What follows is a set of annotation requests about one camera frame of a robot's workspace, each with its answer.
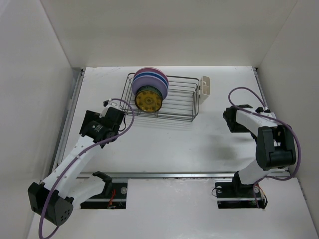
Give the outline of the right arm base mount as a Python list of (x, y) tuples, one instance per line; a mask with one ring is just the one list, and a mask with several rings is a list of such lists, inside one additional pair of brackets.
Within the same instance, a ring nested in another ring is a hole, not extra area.
[(212, 195), (218, 209), (265, 209), (268, 199), (259, 186), (244, 185), (236, 189), (232, 182), (215, 182)]

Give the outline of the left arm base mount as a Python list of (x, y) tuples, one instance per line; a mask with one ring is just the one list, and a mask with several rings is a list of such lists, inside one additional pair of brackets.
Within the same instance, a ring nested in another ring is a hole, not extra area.
[(115, 181), (111, 189), (104, 189), (101, 194), (95, 195), (80, 205), (80, 209), (126, 209), (128, 193), (127, 181)]

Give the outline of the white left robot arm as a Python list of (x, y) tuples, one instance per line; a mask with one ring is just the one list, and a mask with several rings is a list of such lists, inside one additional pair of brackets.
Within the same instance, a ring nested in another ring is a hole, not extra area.
[(124, 118), (125, 113), (114, 106), (104, 108), (102, 113), (86, 111), (80, 136), (71, 152), (41, 183), (33, 182), (29, 186), (27, 192), (33, 212), (41, 215), (46, 207), (45, 219), (59, 227), (87, 199), (110, 195), (112, 178), (103, 172), (93, 173), (82, 186), (76, 185), (76, 179), (105, 146), (94, 144), (109, 138), (115, 141)]

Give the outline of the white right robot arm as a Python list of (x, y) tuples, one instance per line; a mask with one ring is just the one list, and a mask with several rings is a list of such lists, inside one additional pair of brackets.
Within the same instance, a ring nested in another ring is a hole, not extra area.
[(232, 179), (231, 191), (243, 196), (256, 181), (277, 169), (296, 162), (294, 137), (287, 126), (273, 119), (274, 114), (263, 107), (231, 106), (223, 113), (231, 133), (250, 133), (256, 143), (255, 159)]

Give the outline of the wire dish rack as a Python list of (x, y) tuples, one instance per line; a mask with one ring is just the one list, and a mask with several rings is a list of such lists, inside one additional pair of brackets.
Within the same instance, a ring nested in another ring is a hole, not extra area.
[(131, 105), (137, 116), (192, 122), (199, 113), (199, 79), (169, 75), (168, 80), (165, 99), (151, 86), (142, 87), (135, 95), (132, 92), (133, 73), (129, 73), (122, 99)]

